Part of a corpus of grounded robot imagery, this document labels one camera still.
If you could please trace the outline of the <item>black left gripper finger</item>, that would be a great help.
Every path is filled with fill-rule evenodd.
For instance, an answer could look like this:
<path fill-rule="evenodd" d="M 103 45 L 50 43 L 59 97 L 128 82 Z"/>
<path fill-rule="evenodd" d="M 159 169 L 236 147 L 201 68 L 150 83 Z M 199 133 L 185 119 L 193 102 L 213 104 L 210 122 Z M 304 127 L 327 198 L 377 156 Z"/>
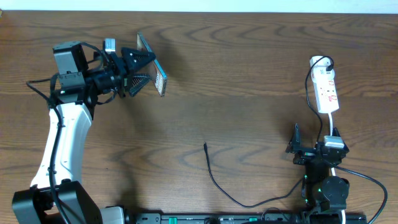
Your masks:
<path fill-rule="evenodd" d="M 122 58 L 130 72 L 138 72 L 156 59 L 155 53 L 123 47 Z"/>
<path fill-rule="evenodd" d="M 127 77 L 127 91 L 131 97 L 136 96 L 140 90 L 151 81 L 147 73 L 129 75 Z"/>

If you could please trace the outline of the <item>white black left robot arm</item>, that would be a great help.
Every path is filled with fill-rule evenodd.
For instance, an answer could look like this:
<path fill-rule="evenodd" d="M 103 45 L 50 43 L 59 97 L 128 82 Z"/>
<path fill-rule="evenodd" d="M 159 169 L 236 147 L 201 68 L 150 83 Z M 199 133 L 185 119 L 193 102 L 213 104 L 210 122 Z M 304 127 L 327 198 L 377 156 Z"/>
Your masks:
<path fill-rule="evenodd" d="M 19 223 L 125 223 L 121 207 L 99 208 L 81 184 L 86 136 L 100 95 L 134 96 L 151 76 L 142 73 L 156 62 L 145 40 L 116 53 L 114 39 L 94 48 L 98 66 L 90 68 L 84 42 L 57 44 L 53 55 L 58 71 L 49 78 L 50 130 L 40 167 L 27 190 L 18 191 L 12 209 Z"/>

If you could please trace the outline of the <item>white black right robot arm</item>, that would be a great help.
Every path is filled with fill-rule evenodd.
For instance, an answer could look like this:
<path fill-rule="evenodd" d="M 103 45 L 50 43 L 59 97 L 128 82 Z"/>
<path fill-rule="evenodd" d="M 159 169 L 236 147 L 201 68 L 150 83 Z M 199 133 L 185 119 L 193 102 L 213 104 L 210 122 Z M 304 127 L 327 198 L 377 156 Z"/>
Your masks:
<path fill-rule="evenodd" d="M 325 136 L 315 146 L 304 147 L 296 124 L 285 151 L 294 155 L 294 164 L 305 167 L 302 197 L 308 210 L 300 214 L 302 222 L 342 223 L 341 212 L 346 209 L 349 182 L 331 174 L 330 169 L 341 164 L 349 149 L 338 130 L 334 128 L 331 136 Z"/>

